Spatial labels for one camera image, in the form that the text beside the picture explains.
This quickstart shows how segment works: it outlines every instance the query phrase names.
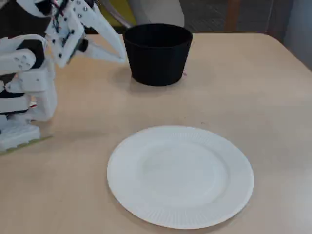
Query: beige table surface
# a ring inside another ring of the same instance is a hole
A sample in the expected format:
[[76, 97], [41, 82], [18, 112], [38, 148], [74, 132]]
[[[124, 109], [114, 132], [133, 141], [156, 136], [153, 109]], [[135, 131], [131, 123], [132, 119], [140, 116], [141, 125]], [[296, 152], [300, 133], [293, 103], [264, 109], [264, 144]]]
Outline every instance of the beige table surface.
[[[197, 34], [186, 71], [155, 88], [132, 81], [127, 64], [76, 57], [57, 69], [54, 137], [0, 156], [0, 233], [312, 233], [312, 73], [262, 34]], [[112, 150], [133, 132], [170, 124], [218, 133], [247, 156], [255, 188], [241, 213], [170, 230], [116, 202], [106, 181]]]

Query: black plastic cup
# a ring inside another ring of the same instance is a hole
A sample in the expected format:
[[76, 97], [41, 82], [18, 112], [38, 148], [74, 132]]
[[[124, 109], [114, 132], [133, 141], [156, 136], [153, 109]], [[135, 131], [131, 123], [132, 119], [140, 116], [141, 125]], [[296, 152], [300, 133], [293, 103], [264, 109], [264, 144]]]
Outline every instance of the black plastic cup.
[[183, 75], [193, 34], [168, 24], [144, 24], [128, 29], [123, 38], [133, 78], [142, 84], [166, 86]]

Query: gray carpet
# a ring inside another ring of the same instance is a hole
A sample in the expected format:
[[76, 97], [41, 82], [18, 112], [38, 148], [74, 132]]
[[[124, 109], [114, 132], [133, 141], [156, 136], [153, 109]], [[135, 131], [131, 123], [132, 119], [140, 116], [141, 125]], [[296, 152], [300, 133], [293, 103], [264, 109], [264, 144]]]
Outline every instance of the gray carpet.
[[[180, 0], [192, 32], [224, 31], [228, 0]], [[242, 0], [237, 31], [265, 32], [272, 0]]]

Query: paper plate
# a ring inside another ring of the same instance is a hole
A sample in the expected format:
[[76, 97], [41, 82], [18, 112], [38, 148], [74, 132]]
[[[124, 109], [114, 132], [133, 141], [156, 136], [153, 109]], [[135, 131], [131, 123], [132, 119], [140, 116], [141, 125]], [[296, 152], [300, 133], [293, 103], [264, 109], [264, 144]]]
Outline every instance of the paper plate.
[[243, 209], [254, 174], [244, 154], [217, 134], [184, 126], [135, 133], [114, 150], [107, 179], [135, 216], [164, 227], [198, 229]]

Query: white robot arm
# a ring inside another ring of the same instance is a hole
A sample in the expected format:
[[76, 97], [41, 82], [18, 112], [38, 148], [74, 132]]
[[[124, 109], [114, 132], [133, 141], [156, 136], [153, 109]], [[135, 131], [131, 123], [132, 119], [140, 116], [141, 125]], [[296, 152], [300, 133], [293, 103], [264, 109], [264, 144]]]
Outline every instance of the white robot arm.
[[[30, 121], [48, 121], [53, 116], [57, 105], [54, 63], [66, 66], [77, 51], [113, 62], [124, 62], [126, 57], [118, 34], [93, 0], [16, 2], [29, 14], [51, 20], [45, 38], [30, 34], [0, 39], [0, 75], [15, 73], [6, 84], [0, 81], [0, 151], [40, 138], [39, 128]], [[98, 31], [117, 54], [88, 40], [84, 26]], [[53, 58], [45, 53], [47, 45]]]

